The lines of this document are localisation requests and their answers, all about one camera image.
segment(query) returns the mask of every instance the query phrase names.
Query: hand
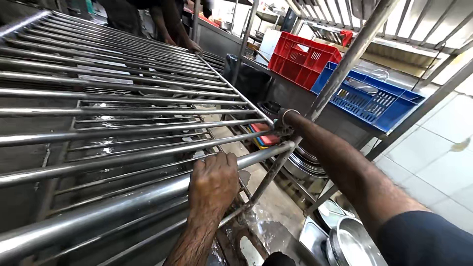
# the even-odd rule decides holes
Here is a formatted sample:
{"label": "hand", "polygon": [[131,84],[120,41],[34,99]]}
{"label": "hand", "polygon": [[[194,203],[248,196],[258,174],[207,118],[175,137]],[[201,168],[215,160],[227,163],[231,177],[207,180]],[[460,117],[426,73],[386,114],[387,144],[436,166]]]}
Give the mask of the hand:
{"label": "hand", "polygon": [[189,49],[191,53],[202,54],[202,48],[193,40],[190,40],[190,43],[187,45],[187,49]]}
{"label": "hand", "polygon": [[283,140],[284,137],[292,135],[294,132],[294,128],[292,128],[288,123],[287,123],[287,118],[285,117],[287,112],[296,112],[299,114],[298,111],[293,110],[293,109],[284,109],[281,108],[278,112],[278,119],[274,121],[274,130],[276,132],[276,135],[281,137]]}
{"label": "hand", "polygon": [[220,222],[238,193],[238,165],[233,153],[219,152],[199,160],[189,184],[188,222]]}
{"label": "hand", "polygon": [[177,46],[177,44],[171,39],[171,37],[164,39],[164,43]]}

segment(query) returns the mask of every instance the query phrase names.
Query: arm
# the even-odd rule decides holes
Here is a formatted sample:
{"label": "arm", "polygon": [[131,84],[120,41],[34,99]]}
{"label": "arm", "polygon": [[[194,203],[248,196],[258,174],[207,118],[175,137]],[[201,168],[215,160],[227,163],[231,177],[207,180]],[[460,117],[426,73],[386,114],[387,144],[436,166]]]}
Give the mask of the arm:
{"label": "arm", "polygon": [[223,214],[238,193],[238,165],[233,153],[217,153],[197,161],[189,184],[187,227],[164,262],[205,265]]}
{"label": "arm", "polygon": [[158,27],[159,31],[164,37],[164,42],[171,45],[176,45],[171,36],[169,35],[166,25],[164,23],[163,11],[160,7],[154,6],[149,9],[149,14],[153,19],[155,25]]}
{"label": "arm", "polygon": [[390,218],[408,211],[429,211],[409,197],[373,163],[342,138],[296,112],[283,117],[308,144],[330,179],[355,207],[372,239]]}
{"label": "arm", "polygon": [[179,34],[179,36],[184,40],[187,49],[191,52],[202,53],[202,49],[187,35],[179,16],[179,12],[177,12],[176,3],[173,0],[164,0],[162,1],[162,9],[166,26]]}

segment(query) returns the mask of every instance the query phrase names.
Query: metal grate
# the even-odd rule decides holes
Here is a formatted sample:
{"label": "metal grate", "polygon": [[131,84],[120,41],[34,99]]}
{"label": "metal grate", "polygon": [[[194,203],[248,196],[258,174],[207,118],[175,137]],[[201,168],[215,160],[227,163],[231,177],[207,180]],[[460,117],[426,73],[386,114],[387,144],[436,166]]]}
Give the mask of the metal grate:
{"label": "metal grate", "polygon": [[[184,209],[187,199],[181,196],[196,160],[221,150],[221,144],[270,133],[219,139],[212,134],[210,128],[272,127],[272,121],[218,74],[212,66],[223,61],[211,54],[204,55],[207,62],[180,47],[50,11],[0,33],[0,97],[14,99],[11,106],[0,107],[0,117],[13,123],[26,117],[71,118],[68,130],[0,135],[3,148],[62,146],[56,163],[0,175],[0,188],[39,181],[46,186],[37,223],[0,235],[1,264],[31,254],[37,256],[26,261],[42,265],[84,249],[99,253],[91,246],[105,237]],[[52,99],[64,106],[28,106],[28,99]],[[202,115],[237,119],[208,122]],[[285,142],[239,157],[239,168],[293,147]],[[121,247],[100,265],[123,259],[184,224],[185,219],[179,220],[137,236],[136,244]],[[52,254],[40,252],[50,246],[56,246]]]}

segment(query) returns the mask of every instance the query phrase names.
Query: shirt sleeve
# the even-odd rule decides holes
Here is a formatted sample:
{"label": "shirt sleeve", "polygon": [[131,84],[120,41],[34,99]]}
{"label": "shirt sleeve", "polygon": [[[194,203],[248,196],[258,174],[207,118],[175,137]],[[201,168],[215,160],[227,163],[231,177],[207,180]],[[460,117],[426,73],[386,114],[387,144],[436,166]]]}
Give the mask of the shirt sleeve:
{"label": "shirt sleeve", "polygon": [[425,211],[388,220],[378,231],[377,246],[389,266],[473,265],[473,235]]}

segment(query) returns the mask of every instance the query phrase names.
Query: black trash bag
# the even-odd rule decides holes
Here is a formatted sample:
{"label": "black trash bag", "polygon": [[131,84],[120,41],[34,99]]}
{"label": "black trash bag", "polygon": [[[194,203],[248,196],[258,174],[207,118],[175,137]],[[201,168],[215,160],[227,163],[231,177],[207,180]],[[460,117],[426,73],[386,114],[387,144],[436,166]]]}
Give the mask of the black trash bag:
{"label": "black trash bag", "polygon": [[[225,67],[223,68],[222,76],[231,82],[233,71],[237,66],[238,57],[228,53],[225,59]],[[268,74],[242,63],[238,72],[238,78],[236,79],[235,88],[256,105],[259,101],[265,100],[264,98],[266,97],[270,79],[271,77]]]}

